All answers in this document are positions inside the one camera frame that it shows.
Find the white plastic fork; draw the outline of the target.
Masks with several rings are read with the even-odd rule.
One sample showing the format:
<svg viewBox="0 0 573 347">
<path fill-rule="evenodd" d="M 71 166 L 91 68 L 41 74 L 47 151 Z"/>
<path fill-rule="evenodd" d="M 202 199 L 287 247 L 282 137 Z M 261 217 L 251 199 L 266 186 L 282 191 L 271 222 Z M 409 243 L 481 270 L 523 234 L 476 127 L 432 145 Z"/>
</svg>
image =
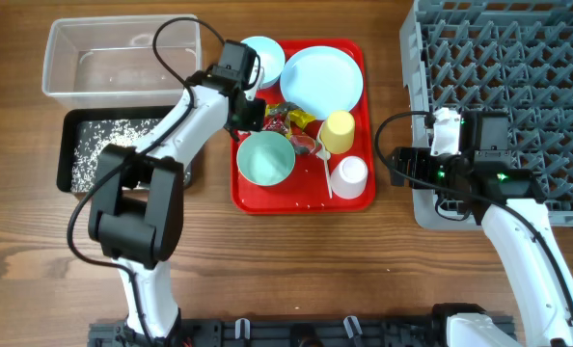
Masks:
<svg viewBox="0 0 573 347">
<path fill-rule="evenodd" d="M 320 143 L 321 146 L 324 146 L 326 149 L 326 146 L 324 145 L 324 143 L 321 140 L 321 130 L 322 128 L 319 128 L 318 132 L 317 132 L 317 136 L 316 139 L 317 141 Z M 331 174 L 330 174 L 330 170 L 329 170 L 329 165 L 328 165 L 328 161 L 322 160 L 323 161 L 323 166 L 324 166 L 324 174 L 325 174 L 325 181 L 326 181 L 326 186 L 327 186 L 327 191 L 328 191 L 328 195 L 329 195 L 329 199 L 331 199 L 333 197 L 333 190 L 332 190 L 332 186 L 331 186 Z"/>
</svg>

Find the red strawberry candy wrapper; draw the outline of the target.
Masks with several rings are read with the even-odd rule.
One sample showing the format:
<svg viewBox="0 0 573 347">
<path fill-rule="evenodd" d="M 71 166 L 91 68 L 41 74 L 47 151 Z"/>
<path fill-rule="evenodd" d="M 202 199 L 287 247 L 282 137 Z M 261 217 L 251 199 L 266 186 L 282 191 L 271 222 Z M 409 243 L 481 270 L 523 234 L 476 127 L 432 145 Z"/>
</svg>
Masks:
<svg viewBox="0 0 573 347">
<path fill-rule="evenodd" d="M 281 118 L 270 118 L 264 126 L 263 131 L 271 131 L 283 135 L 287 139 L 292 135 L 290 121 L 282 120 Z"/>
</svg>

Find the light blue small bowl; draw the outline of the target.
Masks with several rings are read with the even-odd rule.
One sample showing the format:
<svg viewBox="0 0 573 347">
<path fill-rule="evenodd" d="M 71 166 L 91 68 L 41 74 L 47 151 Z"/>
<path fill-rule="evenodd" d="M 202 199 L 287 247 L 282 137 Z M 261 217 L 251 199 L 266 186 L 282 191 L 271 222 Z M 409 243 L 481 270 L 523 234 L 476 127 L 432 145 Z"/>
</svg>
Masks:
<svg viewBox="0 0 573 347">
<path fill-rule="evenodd" d="M 253 48 L 260 56 L 260 66 L 263 68 L 263 79 L 260 89 L 272 87 L 280 78 L 286 55 L 283 48 L 269 37 L 254 36 L 241 41 Z"/>
</svg>

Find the yellow foil wrapper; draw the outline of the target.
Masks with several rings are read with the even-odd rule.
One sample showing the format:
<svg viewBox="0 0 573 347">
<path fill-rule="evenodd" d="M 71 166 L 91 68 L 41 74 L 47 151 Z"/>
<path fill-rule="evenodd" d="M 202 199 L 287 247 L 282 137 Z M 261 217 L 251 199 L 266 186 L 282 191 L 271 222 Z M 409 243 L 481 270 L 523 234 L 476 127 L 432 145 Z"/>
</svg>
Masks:
<svg viewBox="0 0 573 347">
<path fill-rule="evenodd" d="M 304 130 L 310 123 L 316 120 L 312 114 L 304 111 L 293 102 L 281 102 L 268 105 L 265 109 L 267 117 L 284 116 L 294 122 L 301 130 Z"/>
</svg>

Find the grey dishwasher rack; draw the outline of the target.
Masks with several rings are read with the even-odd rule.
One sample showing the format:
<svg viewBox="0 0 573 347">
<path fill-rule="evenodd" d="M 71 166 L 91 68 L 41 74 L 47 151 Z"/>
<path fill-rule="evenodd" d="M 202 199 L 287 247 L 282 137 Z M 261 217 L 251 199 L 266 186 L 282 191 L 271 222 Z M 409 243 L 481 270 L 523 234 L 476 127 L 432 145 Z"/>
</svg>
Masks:
<svg viewBox="0 0 573 347">
<path fill-rule="evenodd" d="M 505 113 L 512 166 L 573 227 L 573 1 L 417 0 L 399 39 L 413 145 L 431 144 L 425 111 Z"/>
</svg>

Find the clear plastic wrapper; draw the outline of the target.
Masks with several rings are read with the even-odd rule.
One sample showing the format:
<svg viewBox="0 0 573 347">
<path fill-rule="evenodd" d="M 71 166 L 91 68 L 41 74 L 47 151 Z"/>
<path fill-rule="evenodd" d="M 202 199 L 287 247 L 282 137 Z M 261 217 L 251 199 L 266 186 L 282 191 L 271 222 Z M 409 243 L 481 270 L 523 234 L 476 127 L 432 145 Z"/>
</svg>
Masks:
<svg viewBox="0 0 573 347">
<path fill-rule="evenodd" d="M 289 141 L 297 155 L 315 155 L 321 150 L 317 140 L 308 135 L 291 135 Z"/>
</svg>

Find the white plastic spoon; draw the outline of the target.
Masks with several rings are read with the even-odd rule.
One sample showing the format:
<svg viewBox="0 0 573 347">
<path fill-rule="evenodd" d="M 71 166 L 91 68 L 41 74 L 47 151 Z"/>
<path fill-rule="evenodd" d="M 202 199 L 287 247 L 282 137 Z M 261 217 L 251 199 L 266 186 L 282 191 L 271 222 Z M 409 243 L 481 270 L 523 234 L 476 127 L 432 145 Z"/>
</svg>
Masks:
<svg viewBox="0 0 573 347">
<path fill-rule="evenodd" d="M 316 153 L 319 159 L 328 161 L 331 158 L 331 153 L 325 149 L 324 146 L 320 146 L 319 151 Z"/>
</svg>

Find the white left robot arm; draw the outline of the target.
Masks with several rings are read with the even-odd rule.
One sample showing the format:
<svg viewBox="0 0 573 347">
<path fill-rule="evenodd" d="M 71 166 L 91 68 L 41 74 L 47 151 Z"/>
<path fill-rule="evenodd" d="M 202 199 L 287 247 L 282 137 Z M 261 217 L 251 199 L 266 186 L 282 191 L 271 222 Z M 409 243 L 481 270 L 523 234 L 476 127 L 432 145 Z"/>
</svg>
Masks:
<svg viewBox="0 0 573 347">
<path fill-rule="evenodd" d="M 169 259 L 183 229 L 184 170 L 219 130 L 260 130 L 262 74 L 259 54 L 229 40 L 217 64 L 185 79 L 180 100 L 153 130 L 100 153 L 88 233 L 123 281 L 129 313 L 114 329 L 115 345 L 181 344 Z"/>
</svg>

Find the yellow plastic cup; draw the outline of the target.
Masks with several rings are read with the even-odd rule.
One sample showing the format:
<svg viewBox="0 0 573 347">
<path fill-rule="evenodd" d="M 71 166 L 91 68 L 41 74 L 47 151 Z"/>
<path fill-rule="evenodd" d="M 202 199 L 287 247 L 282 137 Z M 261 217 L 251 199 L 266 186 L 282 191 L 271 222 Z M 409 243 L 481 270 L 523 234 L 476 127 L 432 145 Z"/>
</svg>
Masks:
<svg viewBox="0 0 573 347">
<path fill-rule="evenodd" d="M 347 111 L 333 112 L 321 125 L 319 139 L 332 154 L 348 152 L 354 143 L 355 120 Z"/>
</svg>

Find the light blue plate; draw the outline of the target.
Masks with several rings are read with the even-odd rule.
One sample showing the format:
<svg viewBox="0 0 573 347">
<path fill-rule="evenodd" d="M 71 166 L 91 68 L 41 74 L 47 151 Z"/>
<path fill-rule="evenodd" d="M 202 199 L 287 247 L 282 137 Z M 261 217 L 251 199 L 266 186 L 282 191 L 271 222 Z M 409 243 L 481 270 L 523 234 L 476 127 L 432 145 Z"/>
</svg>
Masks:
<svg viewBox="0 0 573 347">
<path fill-rule="evenodd" d="M 359 102 L 364 77 L 355 60 L 335 47 L 312 46 L 291 56 L 280 78 L 283 99 L 318 120 L 350 112 Z"/>
</svg>

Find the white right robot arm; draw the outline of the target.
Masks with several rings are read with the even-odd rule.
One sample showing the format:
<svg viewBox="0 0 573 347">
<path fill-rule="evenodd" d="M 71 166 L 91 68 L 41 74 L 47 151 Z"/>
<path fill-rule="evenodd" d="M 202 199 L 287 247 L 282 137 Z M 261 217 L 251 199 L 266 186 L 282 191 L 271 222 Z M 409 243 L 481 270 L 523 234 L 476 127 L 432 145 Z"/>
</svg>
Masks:
<svg viewBox="0 0 573 347">
<path fill-rule="evenodd" d="M 460 200 L 500 257 L 530 346 L 573 346 L 573 277 L 535 173 L 511 165 L 507 114 L 420 113 L 429 147 L 380 157 L 394 186 Z"/>
</svg>

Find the mint green bowl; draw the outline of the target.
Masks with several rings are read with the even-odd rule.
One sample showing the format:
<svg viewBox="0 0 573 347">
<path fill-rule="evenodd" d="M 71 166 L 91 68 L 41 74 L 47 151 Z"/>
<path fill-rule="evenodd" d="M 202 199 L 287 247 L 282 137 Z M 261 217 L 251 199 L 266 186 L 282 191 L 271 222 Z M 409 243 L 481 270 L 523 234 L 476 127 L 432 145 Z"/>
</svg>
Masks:
<svg viewBox="0 0 573 347">
<path fill-rule="evenodd" d="M 286 180 L 295 166 L 295 151 L 283 135 L 272 131 L 253 132 L 236 153 L 238 171 L 251 183 L 269 187 Z"/>
</svg>

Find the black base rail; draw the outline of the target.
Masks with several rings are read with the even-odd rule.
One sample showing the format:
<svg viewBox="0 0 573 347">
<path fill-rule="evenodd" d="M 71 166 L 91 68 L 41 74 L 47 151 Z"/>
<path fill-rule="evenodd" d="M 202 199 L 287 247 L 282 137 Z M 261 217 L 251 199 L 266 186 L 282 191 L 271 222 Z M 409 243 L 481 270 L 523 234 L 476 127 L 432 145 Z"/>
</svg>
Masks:
<svg viewBox="0 0 573 347">
<path fill-rule="evenodd" d="M 220 320 L 182 322 L 177 337 L 181 346 L 296 347 L 315 337 L 325 346 L 441 346 L 440 330 L 429 316 L 359 321 L 361 330 L 350 333 L 343 320 L 253 321 L 248 337 L 236 335 L 236 324 Z"/>
</svg>

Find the red plastic tray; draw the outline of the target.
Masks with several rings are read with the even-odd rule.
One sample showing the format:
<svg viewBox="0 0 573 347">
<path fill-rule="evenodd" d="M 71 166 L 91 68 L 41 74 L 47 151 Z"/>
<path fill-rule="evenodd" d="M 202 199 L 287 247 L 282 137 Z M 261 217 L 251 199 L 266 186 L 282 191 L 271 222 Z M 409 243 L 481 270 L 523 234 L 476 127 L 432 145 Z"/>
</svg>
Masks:
<svg viewBox="0 0 573 347">
<path fill-rule="evenodd" d="M 314 46 L 329 46 L 349 56 L 365 76 L 365 62 L 362 49 L 348 39 L 279 40 L 287 61 L 300 51 Z M 267 90 L 257 93 L 267 104 L 284 101 L 278 83 Z M 233 203 L 248 214 L 302 214 L 324 212 L 348 212 L 368 207 L 375 197 L 373 154 L 368 112 L 368 91 L 363 91 L 358 103 L 350 111 L 355 120 L 355 138 L 351 150 L 329 159 L 329 169 L 333 170 L 339 162 L 354 155 L 364 160 L 368 167 L 367 185 L 363 194 L 353 200 L 345 200 L 334 195 L 329 198 L 323 162 L 310 155 L 296 155 L 292 173 L 281 183 L 271 187 L 261 187 L 248 181 L 236 165 L 236 154 L 247 135 L 240 136 L 239 143 L 231 143 L 231 196 Z"/>
</svg>

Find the white plastic cup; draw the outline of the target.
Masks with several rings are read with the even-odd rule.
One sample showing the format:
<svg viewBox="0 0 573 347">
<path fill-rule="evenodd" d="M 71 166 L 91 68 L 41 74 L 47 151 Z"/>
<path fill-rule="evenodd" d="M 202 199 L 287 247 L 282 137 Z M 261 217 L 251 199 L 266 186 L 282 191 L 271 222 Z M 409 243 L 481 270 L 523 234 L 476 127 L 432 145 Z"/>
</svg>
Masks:
<svg viewBox="0 0 573 347">
<path fill-rule="evenodd" d="M 346 200 L 360 197 L 368 181 L 368 166 L 357 156 L 343 158 L 330 175 L 331 188 L 335 195 Z"/>
</svg>

